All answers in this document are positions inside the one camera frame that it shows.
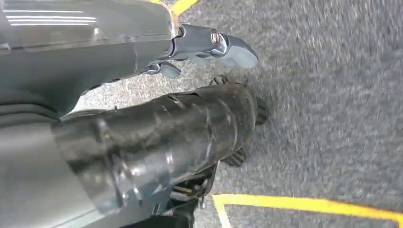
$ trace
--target parking space line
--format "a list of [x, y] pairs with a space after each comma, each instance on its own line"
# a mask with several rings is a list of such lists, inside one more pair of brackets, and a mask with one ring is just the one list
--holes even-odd
[[190, 8], [193, 4], [197, 3], [198, 0], [177, 0], [171, 10], [179, 16], [183, 12], [185, 12], [188, 8]]
[[225, 211], [225, 204], [303, 210], [337, 215], [366, 217], [371, 219], [393, 220], [399, 224], [400, 228], [403, 228], [403, 213], [358, 206], [328, 199], [239, 194], [221, 194], [213, 195], [212, 197], [220, 218], [221, 226], [223, 228], [231, 227], [227, 212]]

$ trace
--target bolt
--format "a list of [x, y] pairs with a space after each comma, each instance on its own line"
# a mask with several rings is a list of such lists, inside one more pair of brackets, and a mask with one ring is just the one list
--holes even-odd
[[202, 196], [201, 200], [199, 201], [199, 207], [202, 210], [204, 210], [206, 208], [206, 204], [204, 203], [204, 196]]
[[220, 33], [219, 33], [217, 30], [213, 29], [213, 30], [210, 32], [210, 39], [211, 39], [211, 42], [212, 42], [214, 45], [219, 44], [219, 43], [220, 43]]

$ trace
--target asphalt pavement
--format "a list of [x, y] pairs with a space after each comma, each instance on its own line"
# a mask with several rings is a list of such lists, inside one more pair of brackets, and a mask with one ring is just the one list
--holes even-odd
[[[219, 167], [212, 193], [327, 198], [403, 212], [403, 1], [199, 0], [180, 21], [218, 28], [258, 53], [252, 70], [212, 62], [137, 76], [84, 96], [112, 108], [205, 86], [225, 74], [273, 103], [241, 168]], [[234, 228], [395, 227], [391, 221], [227, 206]], [[221, 227], [210, 197], [197, 228]]]

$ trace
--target motorcycle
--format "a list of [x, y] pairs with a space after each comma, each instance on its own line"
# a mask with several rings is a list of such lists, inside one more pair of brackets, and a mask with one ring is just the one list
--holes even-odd
[[224, 77], [119, 110], [79, 97], [172, 62], [252, 68], [256, 53], [144, 0], [5, 0], [0, 10], [0, 227], [192, 227], [217, 165], [239, 166], [267, 107]]

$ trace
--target metal bracket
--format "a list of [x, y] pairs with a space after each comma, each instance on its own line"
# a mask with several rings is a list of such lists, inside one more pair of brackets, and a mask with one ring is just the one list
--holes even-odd
[[161, 63], [149, 65], [144, 73], [148, 75], [161, 73], [165, 77], [173, 79], [179, 77], [179, 75], [181, 74], [181, 70], [177, 68], [174, 64], [164, 61]]
[[217, 59], [228, 67], [240, 68], [253, 68], [258, 63], [257, 54], [240, 38], [187, 24], [182, 24], [180, 30], [180, 35], [172, 40], [172, 52], [159, 61]]

